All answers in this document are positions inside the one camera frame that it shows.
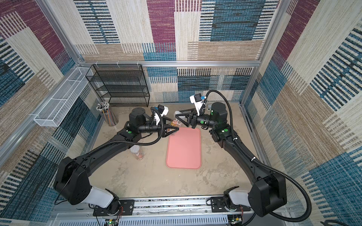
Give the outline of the pink plastic tray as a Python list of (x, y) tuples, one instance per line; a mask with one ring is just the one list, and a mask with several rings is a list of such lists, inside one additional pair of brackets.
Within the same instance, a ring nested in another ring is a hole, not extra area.
[(181, 127), (169, 136), (166, 165), (174, 169), (199, 169), (201, 160), (201, 131)]

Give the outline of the candy jar patterned lid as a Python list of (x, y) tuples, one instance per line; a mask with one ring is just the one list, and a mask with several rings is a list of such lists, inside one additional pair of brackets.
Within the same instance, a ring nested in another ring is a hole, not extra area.
[(130, 148), (130, 152), (136, 157), (137, 160), (142, 160), (144, 157), (143, 152), (139, 145), (134, 145)]

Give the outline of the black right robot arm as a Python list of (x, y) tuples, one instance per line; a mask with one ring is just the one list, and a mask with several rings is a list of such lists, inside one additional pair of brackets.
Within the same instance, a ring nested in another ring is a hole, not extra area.
[(198, 125), (209, 128), (214, 142), (227, 151), (243, 169), (251, 182), (248, 202), (255, 213), (264, 217), (276, 216), (275, 210), (287, 203), (286, 179), (275, 170), (263, 166), (256, 156), (244, 145), (233, 129), (230, 104), (215, 102), (209, 114), (198, 113), (195, 108), (175, 113), (176, 119), (185, 126)]

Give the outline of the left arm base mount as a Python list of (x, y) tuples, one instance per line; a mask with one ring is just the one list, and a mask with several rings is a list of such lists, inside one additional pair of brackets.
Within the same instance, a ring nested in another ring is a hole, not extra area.
[(94, 217), (131, 216), (135, 200), (115, 200), (108, 207), (96, 206), (93, 210)]

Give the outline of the cup of coloured pencils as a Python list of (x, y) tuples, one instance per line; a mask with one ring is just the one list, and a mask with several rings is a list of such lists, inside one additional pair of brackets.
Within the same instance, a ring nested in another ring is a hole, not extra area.
[(101, 113), (108, 126), (116, 126), (118, 124), (118, 119), (113, 113), (109, 102), (105, 101), (97, 104), (96, 110)]

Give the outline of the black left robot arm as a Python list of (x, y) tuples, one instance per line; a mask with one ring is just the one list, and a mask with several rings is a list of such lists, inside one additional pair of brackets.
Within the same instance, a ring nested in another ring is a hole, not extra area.
[[(129, 121), (113, 138), (103, 145), (80, 155), (74, 159), (64, 158), (58, 165), (54, 181), (54, 189), (71, 205), (80, 203), (92, 204), (103, 209), (116, 211), (119, 209), (119, 198), (114, 193), (92, 186), (89, 177), (100, 166), (119, 153), (138, 146), (151, 146), (161, 138), (167, 137), (179, 130), (169, 124), (168, 117), (163, 117), (164, 106), (151, 108), (152, 115), (148, 116), (143, 108), (135, 108), (129, 114)], [(156, 140), (141, 143), (144, 133), (157, 134)]]

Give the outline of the candy jar clear plastic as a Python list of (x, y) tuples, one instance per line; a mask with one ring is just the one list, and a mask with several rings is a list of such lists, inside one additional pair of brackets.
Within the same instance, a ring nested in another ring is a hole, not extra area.
[(182, 123), (179, 120), (173, 120), (170, 125), (174, 127), (181, 127)]

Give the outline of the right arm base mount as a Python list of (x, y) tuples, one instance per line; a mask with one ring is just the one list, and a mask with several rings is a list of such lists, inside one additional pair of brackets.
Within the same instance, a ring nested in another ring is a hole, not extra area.
[(211, 206), (212, 212), (242, 212), (251, 211), (251, 208), (244, 205), (236, 205), (229, 198), (224, 196), (214, 196), (206, 201), (208, 206)]

